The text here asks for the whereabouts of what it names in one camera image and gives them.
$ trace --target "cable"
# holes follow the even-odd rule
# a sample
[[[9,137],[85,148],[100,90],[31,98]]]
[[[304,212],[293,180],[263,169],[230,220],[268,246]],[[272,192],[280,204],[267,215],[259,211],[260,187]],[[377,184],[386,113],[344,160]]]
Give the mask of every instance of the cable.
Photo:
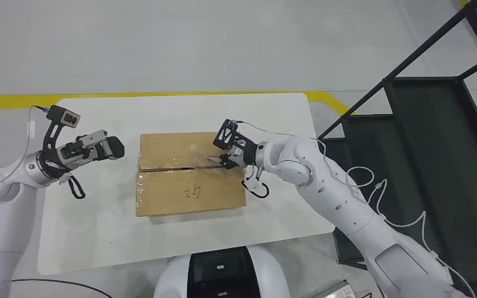
[[[440,262],[440,264],[442,264],[444,267],[447,267],[447,269],[451,270],[459,279],[461,279],[461,281],[465,284],[465,286],[469,289],[470,291],[470,295],[473,297],[473,298],[476,298],[476,293],[474,292],[474,290],[472,289],[472,287],[470,287],[469,283],[467,282],[467,280],[465,280],[465,278],[459,273],[457,272],[456,269],[450,267],[448,264],[446,264],[446,262],[444,262],[443,260],[441,260],[440,258],[436,258],[436,260],[438,262]]]
[[[90,290],[96,291],[100,294],[103,294],[104,296],[106,296],[108,298],[113,298],[112,296],[104,293],[103,291],[101,291],[97,288],[91,287],[89,285],[84,285],[84,284],[81,284],[79,282],[67,282],[66,280],[58,280],[58,279],[14,279],[14,280],[12,280],[12,282],[57,282],[57,283],[60,283],[60,284],[77,285],[78,287],[88,288]]]
[[[381,293],[382,298],[385,298],[385,294],[382,293],[382,290],[381,290],[381,288],[378,286],[378,284],[376,284],[376,287],[378,287],[378,290],[379,290],[379,292]]]
[[[25,147],[25,152],[23,152],[23,155],[22,155],[22,158],[19,160],[18,162],[18,165],[16,165],[16,167],[13,169],[13,171],[11,171],[7,176],[3,177],[0,179],[0,183],[4,182],[6,179],[10,178],[13,173],[16,172],[16,170],[18,170],[18,168],[20,167],[20,165],[23,163],[23,161],[25,160],[25,157],[27,156],[28,154],[28,148],[30,147],[30,123],[31,123],[31,110],[33,108],[39,108],[39,109],[45,109],[45,108],[41,108],[39,106],[31,106],[30,109],[28,110],[28,122],[27,122],[27,146]]]
[[[248,123],[246,121],[237,121],[236,123],[244,123],[244,124],[247,124],[247,125],[250,125],[251,127],[254,127],[256,128],[257,130],[261,130],[263,132],[266,132],[266,133],[273,133],[273,134],[277,134],[277,135],[281,135],[281,136],[296,136],[296,135],[293,135],[293,134],[289,134],[289,133],[275,133],[275,132],[271,132],[271,131],[268,131],[268,130],[264,130],[262,128],[259,128],[251,123]],[[335,172],[332,170],[331,168],[331,165],[328,163],[328,160],[326,159],[326,144],[321,141],[320,139],[316,139],[316,138],[310,138],[310,139],[313,139],[313,140],[316,140],[318,142],[318,144],[322,145],[323,146],[323,160],[324,162],[326,163],[326,166],[328,167],[329,169],[329,172],[330,174],[332,175],[333,178],[335,178],[335,180],[337,180],[338,182],[340,182],[341,184],[344,184],[348,187],[350,187],[350,189],[353,191],[353,188],[361,188],[361,187],[364,187],[364,186],[368,186],[370,185],[373,181],[374,181],[374,173],[371,169],[369,168],[366,168],[366,167],[362,167],[362,166],[356,166],[356,167],[352,167],[350,169],[348,169],[348,171],[346,171],[346,175],[345,175],[345,181],[341,181],[338,179],[338,172]],[[357,169],[357,168],[361,168],[361,169],[364,169],[364,170],[367,170],[371,173],[371,179],[370,181],[368,181],[367,183],[364,183],[362,185],[353,185],[353,184],[349,184],[349,175],[350,175],[350,172],[354,169]],[[469,289],[469,292],[471,293],[471,296],[472,298],[477,298],[476,297],[476,294],[474,292],[474,290],[470,287],[469,283],[467,282],[467,280],[465,280],[465,278],[459,273],[457,272],[454,268],[450,267],[448,264],[446,264],[444,261],[442,261],[437,253],[433,250],[431,250],[428,246],[428,244],[426,243],[426,238],[425,238],[425,235],[424,235],[424,231],[425,231],[425,228],[426,228],[426,211],[423,211],[423,213],[421,213],[421,215],[413,222],[411,223],[407,223],[407,224],[403,224],[403,225],[399,225],[399,224],[395,224],[395,223],[392,223],[390,222],[386,216],[381,213],[381,211],[379,210],[379,204],[381,203],[381,199],[382,197],[384,196],[384,193],[386,191],[386,187],[388,186],[388,180],[387,179],[383,179],[383,181],[381,181],[380,183],[377,183],[375,185],[375,188],[374,190],[371,192],[369,198],[366,200],[364,199],[363,200],[360,200],[361,202],[365,203],[365,204],[369,204],[370,201],[371,201],[371,198],[373,197],[373,195],[376,193],[376,191],[378,189],[380,189],[381,187],[383,187],[382,191],[381,191],[381,194],[379,195],[379,199],[378,199],[378,202],[376,203],[376,213],[381,216],[382,218],[384,218],[384,221],[389,224],[390,226],[394,226],[394,227],[398,227],[398,228],[406,228],[406,227],[410,227],[410,226],[413,226],[415,224],[417,224],[420,220],[423,221],[423,224],[422,224],[422,227],[421,227],[421,238],[422,238],[422,241],[423,241],[423,244],[424,244],[424,247],[427,249],[427,251],[429,253],[431,253],[432,255],[435,255],[435,259],[440,262],[440,264],[442,264],[444,267],[447,267],[450,271],[452,271],[457,277],[459,277],[459,279],[462,280],[462,282],[467,286],[467,288]],[[384,294],[382,293],[382,290],[381,288],[378,286],[378,289],[379,291],[381,292],[381,295],[384,297]]]

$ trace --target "yellow floor line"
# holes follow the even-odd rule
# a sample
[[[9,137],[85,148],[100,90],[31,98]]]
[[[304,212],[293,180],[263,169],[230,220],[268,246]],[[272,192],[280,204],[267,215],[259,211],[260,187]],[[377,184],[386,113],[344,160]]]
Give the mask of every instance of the yellow floor line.
[[[322,102],[338,114],[347,110],[344,104],[325,91],[299,92],[162,92],[162,93],[91,93],[91,94],[48,94],[48,95],[0,95],[0,109],[25,109],[32,104],[49,107],[64,98],[123,98],[145,96],[177,96],[177,95],[230,95],[230,94],[270,94],[270,93],[303,93],[310,102]]]

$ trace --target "white table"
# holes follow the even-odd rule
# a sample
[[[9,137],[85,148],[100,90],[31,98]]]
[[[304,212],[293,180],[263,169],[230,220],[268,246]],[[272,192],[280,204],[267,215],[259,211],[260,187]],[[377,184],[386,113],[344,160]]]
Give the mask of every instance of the white table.
[[[303,94],[200,95],[161,98],[63,99],[59,105],[81,115],[76,129],[65,128],[58,144],[105,129],[126,147],[124,158],[93,162],[75,171],[86,192],[76,200],[67,185],[47,188],[38,270],[62,273],[134,261],[218,250],[317,235],[334,226],[316,214],[294,186],[274,175],[262,179],[266,200],[247,194],[241,209],[138,218],[135,175],[141,133],[216,131],[226,118],[249,121],[283,133],[313,137],[315,130]],[[245,125],[255,142],[282,136]]]

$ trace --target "white cable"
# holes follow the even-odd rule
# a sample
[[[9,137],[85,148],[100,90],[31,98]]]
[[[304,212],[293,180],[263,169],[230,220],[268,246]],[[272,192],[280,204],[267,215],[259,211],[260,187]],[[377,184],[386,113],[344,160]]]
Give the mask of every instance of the white cable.
[[[3,177],[1,180],[0,180],[0,183],[4,182],[6,179],[10,178],[13,173],[16,172],[16,170],[18,170],[18,168],[20,167],[20,165],[23,163],[23,161],[25,160],[25,157],[27,156],[27,153],[28,153],[28,148],[30,147],[30,123],[31,123],[31,110],[34,108],[35,106],[31,106],[30,109],[28,110],[28,122],[27,122],[27,145],[25,147],[25,152],[23,153],[22,155],[22,158],[19,160],[18,162],[18,165],[16,165],[16,167],[13,169],[13,171],[11,171],[7,176]]]
[[[467,280],[465,280],[465,278],[459,273],[457,272],[456,269],[450,267],[448,264],[446,264],[446,262],[444,262],[443,260],[439,259],[439,258],[436,258],[436,260],[438,262],[440,262],[440,264],[442,264],[444,267],[447,267],[447,269],[451,270],[456,276],[458,276],[459,279],[461,279],[461,281],[465,284],[465,286],[469,289],[470,291],[470,295],[472,296],[472,298],[476,298],[476,293],[474,292],[474,290],[472,289],[472,287],[470,287],[469,283],[467,282]]]
[[[250,125],[251,127],[254,127],[256,128],[257,130],[261,130],[265,133],[273,133],[273,134],[277,134],[277,135],[281,135],[281,136],[296,136],[296,135],[293,135],[293,134],[289,134],[289,133],[274,133],[274,132],[271,132],[271,131],[268,131],[268,130],[263,130],[262,128],[259,128],[251,123],[248,123],[246,121],[240,121],[238,123],[245,123],[245,124],[248,124]],[[350,187],[350,189],[353,190],[353,187],[354,188],[360,188],[360,187],[364,187],[364,186],[368,186],[370,185],[373,181],[374,181],[374,173],[373,171],[371,171],[371,169],[369,168],[366,168],[366,167],[361,167],[361,166],[356,166],[356,167],[352,167],[350,169],[348,169],[348,171],[346,171],[346,176],[345,176],[345,180],[346,182],[343,182],[341,180],[338,179],[338,173],[337,172],[333,172],[332,168],[331,168],[331,165],[328,163],[328,160],[326,159],[326,144],[319,140],[319,139],[315,139],[315,138],[310,138],[310,139],[313,139],[313,140],[316,140],[319,144],[321,144],[323,146],[323,160],[325,161],[326,165],[328,166],[328,169],[329,169],[329,172],[330,174],[332,175],[332,177],[334,177],[338,182]],[[364,169],[364,170],[367,170],[371,173],[371,180],[368,181],[367,183],[365,184],[362,184],[362,185],[353,185],[353,184],[349,184],[349,175],[350,175],[350,172],[354,169],[357,169],[357,168],[361,168],[361,169]],[[381,203],[381,199],[382,197],[384,196],[384,193],[386,191],[386,188],[388,186],[388,180],[387,179],[383,179],[383,181],[381,181],[380,183],[376,184],[374,190],[371,192],[369,198],[367,200],[364,200],[361,202],[363,203],[366,203],[366,204],[369,204],[370,201],[371,201],[371,198],[373,197],[373,195],[376,193],[376,191],[378,189],[380,189],[381,187],[383,187],[382,191],[381,191],[381,194],[379,195],[379,198],[378,198],[378,202],[376,203],[376,213],[379,215],[379,216],[383,216],[384,219],[385,219],[385,222],[387,224],[389,224],[390,226],[395,226],[395,227],[398,227],[398,228],[406,228],[406,227],[410,227],[410,226],[413,226],[415,224],[417,224],[420,220],[423,221],[423,224],[422,224],[422,227],[421,227],[421,238],[423,239],[423,244],[424,244],[424,247],[429,251],[429,253],[431,254],[435,254],[435,252],[433,250],[431,250],[428,246],[428,244],[426,243],[426,239],[424,237],[424,230],[426,228],[426,211],[423,211],[423,213],[421,213],[421,215],[413,222],[411,223],[407,223],[407,224],[395,224],[395,223],[392,223],[390,222],[384,214],[381,213],[381,211],[379,210],[379,204]],[[451,270],[456,276],[458,276],[462,282],[467,286],[467,288],[469,289],[471,295],[472,295],[472,298],[477,298],[476,297],[476,293],[474,292],[474,290],[470,287],[469,283],[467,282],[467,280],[465,280],[465,278],[459,273],[457,272],[457,270],[455,270],[454,268],[450,267],[448,264],[446,264],[444,261],[442,261],[439,257],[436,257],[436,260],[438,262],[440,262],[440,264],[442,264],[444,267],[447,267],[449,270]]]

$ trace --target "staircase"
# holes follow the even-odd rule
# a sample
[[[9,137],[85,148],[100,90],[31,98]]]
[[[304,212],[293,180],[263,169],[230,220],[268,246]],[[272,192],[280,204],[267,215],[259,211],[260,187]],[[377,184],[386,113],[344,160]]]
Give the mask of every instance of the staircase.
[[[365,166],[375,183],[388,179],[380,209],[396,224],[427,211],[426,242],[477,288],[477,109],[459,77],[395,77],[383,83],[392,115],[341,119],[345,137],[323,139],[342,168]],[[350,174],[358,183],[369,173]],[[376,210],[375,194],[370,205]],[[422,243],[421,223],[400,232]],[[362,261],[359,251],[334,232],[338,261]],[[455,284],[467,292],[460,280]]]

